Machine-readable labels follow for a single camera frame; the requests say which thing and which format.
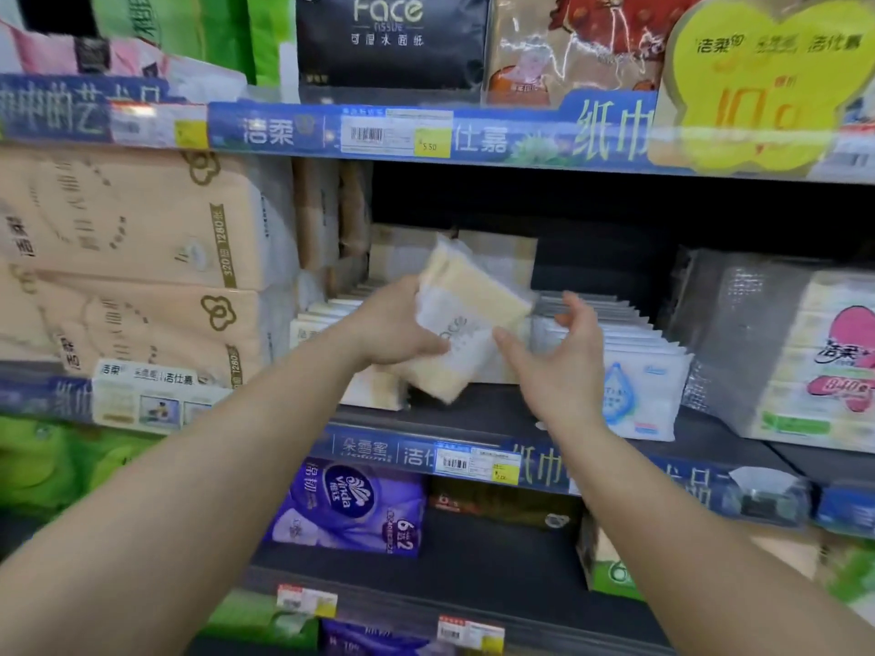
left arm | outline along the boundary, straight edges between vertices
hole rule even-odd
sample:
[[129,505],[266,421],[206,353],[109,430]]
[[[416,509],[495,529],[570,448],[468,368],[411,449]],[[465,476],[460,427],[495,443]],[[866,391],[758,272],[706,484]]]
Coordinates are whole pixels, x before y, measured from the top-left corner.
[[239,578],[353,374],[445,352],[379,290],[121,469],[0,567],[0,653],[180,653]]

hand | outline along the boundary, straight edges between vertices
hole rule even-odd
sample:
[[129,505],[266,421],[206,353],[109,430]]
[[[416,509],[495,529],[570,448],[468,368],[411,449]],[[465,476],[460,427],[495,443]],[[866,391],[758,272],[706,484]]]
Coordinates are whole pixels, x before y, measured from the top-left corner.
[[418,277],[404,276],[378,289],[340,321],[355,338],[363,367],[450,351],[447,341],[417,324],[418,290]]
[[556,321],[570,329],[548,355],[534,355],[509,331],[496,329],[495,341],[520,378],[522,397],[552,433],[605,425],[605,352],[602,330],[592,307],[572,292],[563,294],[570,312]]

heart-shaped sign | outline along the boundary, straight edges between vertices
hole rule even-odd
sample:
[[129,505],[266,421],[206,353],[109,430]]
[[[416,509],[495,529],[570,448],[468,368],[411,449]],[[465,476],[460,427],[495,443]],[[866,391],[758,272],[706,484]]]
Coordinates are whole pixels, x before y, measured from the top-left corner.
[[875,72],[875,8],[819,0],[777,18],[757,0],[703,0],[675,27],[668,65],[696,169],[798,169],[824,155]]

purple tissue package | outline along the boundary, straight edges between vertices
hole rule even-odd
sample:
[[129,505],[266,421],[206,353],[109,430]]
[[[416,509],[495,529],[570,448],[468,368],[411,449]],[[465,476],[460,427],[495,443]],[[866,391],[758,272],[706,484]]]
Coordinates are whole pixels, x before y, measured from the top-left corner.
[[356,624],[345,624],[334,619],[322,620],[324,635],[323,653],[331,656],[356,653],[360,656],[451,656],[456,653],[453,646],[436,640],[411,638],[405,635],[378,630]]
[[419,474],[307,458],[265,540],[415,557],[426,502]]

barcode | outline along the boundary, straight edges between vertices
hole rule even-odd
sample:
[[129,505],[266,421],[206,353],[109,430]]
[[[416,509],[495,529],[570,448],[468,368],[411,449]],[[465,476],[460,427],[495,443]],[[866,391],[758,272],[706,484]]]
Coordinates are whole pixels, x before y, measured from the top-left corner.
[[869,164],[869,154],[833,152],[826,157],[825,163],[829,165],[839,165],[844,168],[866,168]]
[[443,466],[449,467],[451,470],[467,470],[468,461],[463,458],[444,458]]
[[440,627],[440,637],[445,640],[462,640],[462,633],[454,628]]
[[379,127],[351,127],[349,129],[350,139],[357,142],[376,142],[382,143],[383,129]]
[[137,121],[112,120],[111,128],[113,133],[140,134],[140,124]]

